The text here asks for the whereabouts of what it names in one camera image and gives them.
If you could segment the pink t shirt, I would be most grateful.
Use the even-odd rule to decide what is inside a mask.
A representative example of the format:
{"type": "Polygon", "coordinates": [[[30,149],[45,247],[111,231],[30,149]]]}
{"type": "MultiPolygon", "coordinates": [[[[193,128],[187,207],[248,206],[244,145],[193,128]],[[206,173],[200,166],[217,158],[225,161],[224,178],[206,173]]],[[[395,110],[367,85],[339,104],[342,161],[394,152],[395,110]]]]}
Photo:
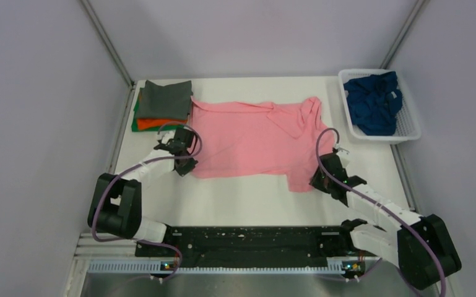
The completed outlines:
{"type": "Polygon", "coordinates": [[[322,103],[206,103],[193,100],[191,127],[202,139],[193,175],[200,179],[254,174],[281,175],[291,192],[309,192],[318,167],[316,152],[330,153],[322,103]]]}

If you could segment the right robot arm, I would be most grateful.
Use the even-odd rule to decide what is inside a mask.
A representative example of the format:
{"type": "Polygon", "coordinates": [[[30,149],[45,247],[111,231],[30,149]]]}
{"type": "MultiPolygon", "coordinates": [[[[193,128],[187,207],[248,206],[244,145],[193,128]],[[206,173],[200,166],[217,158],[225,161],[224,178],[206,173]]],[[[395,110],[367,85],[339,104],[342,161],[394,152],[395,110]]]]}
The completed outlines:
{"type": "Polygon", "coordinates": [[[399,207],[364,179],[349,176],[340,155],[333,150],[318,156],[310,185],[367,218],[343,222],[347,232],[339,236],[338,246],[344,254],[359,250],[375,254],[393,264],[417,290],[461,270],[461,259],[441,217],[399,207]]]}

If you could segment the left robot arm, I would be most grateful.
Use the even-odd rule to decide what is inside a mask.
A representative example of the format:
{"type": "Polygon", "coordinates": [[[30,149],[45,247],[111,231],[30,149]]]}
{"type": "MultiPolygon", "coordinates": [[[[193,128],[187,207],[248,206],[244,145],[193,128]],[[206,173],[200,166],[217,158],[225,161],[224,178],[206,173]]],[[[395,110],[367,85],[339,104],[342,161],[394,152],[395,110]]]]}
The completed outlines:
{"type": "Polygon", "coordinates": [[[87,223],[94,240],[128,239],[150,244],[159,256],[173,250],[167,225],[142,214],[143,187],[168,173],[184,176],[196,167],[203,142],[189,126],[159,134],[157,144],[141,161],[125,170],[101,174],[95,185],[87,223]]]}

